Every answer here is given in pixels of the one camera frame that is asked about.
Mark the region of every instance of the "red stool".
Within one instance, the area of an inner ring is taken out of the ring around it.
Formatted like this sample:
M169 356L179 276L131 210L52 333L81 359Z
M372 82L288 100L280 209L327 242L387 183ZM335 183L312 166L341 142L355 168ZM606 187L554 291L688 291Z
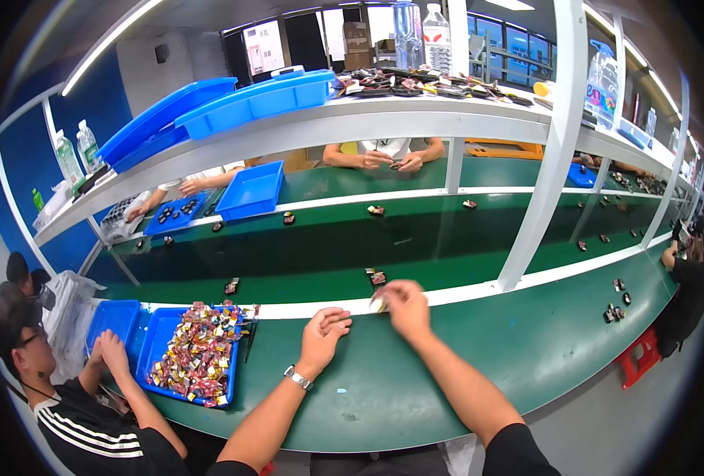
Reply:
M643 356L637 360L637 369L635 369L631 354L638 346L643 346ZM622 388L627 390L661 360L661 356L656 350L656 332L653 326L643 332L616 360L622 365L624 374L627 376L627 381L622 385Z

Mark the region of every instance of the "hand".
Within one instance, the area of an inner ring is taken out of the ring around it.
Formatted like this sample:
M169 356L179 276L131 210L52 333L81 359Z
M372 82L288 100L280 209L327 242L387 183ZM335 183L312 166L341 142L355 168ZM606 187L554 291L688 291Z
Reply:
M180 196L192 196L206 188L206 183L201 178L186 180L180 185Z
M119 336L111 329L101 332L99 339L101 356L114 379L129 376L129 361L124 342L119 340Z
M104 362L103 350L100 346L100 336L95 338L93 350L90 352L90 359L88 359L88 363L85 364L85 366L93 366L98 368L106 367L106 363Z
M352 319L348 317L349 311L326 308L310 319L301 336L301 357L296 364L296 371L302 377L313 380L328 365L339 338L349 333Z
M400 162L400 172L418 172L423 167L423 159L415 152L408 152Z
M130 223L139 216L145 216L148 213L148 206L144 203L131 209L127 214L127 222Z
M391 159L391 156L389 154L385 154L376 150L369 150L365 153L365 155L361 155L360 157L363 161L361 167L366 168L368 170L374 170L376 168L379 168L381 164L395 163L394 160Z
M415 281L395 280L376 291L391 315L391 325L408 342L431 331L429 301Z

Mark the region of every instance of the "black t-shirt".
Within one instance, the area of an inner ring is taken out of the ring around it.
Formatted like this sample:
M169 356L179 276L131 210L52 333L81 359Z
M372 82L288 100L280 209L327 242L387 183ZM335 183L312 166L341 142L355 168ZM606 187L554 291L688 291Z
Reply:
M492 438L484 459L483 476L515 475L560 476L524 424L510 424L500 430ZM213 464L206 476L257 476L257 472L242 462L223 461Z
M656 319L656 334L669 341L673 350L672 346L690 336L704 314L704 264L676 258L671 278L680 287Z
M76 476L188 474L183 459L161 433L125 423L116 411L91 397L77 378L54 387L59 401L44 401L33 412L48 446Z

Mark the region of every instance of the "white metal shelf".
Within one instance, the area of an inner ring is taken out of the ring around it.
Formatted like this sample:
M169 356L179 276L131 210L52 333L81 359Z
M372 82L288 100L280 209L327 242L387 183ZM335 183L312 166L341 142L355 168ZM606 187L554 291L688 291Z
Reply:
M534 97L524 90L503 90L528 99ZM383 137L479 137L545 144L551 114L538 104L524 107L477 98L331 100L320 107L259 119L199 141L188 140L149 157L121 175L110 172L79 200L65 205L37 233L34 242L42 246L128 196L235 161L297 148ZM669 176L673 155L669 151L664 153L666 148L649 153L614 132L585 128L580 131L579 150L612 157L660 177Z

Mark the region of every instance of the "plastic bag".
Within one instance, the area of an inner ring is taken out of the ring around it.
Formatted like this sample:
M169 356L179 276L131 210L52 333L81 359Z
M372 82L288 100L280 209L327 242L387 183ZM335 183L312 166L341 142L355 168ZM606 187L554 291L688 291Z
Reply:
M98 301L91 298L106 286L69 270L56 275L46 286L56 294L53 309L42 312L42 326L56 358L51 382L58 385L78 376L84 367L84 340L98 307Z

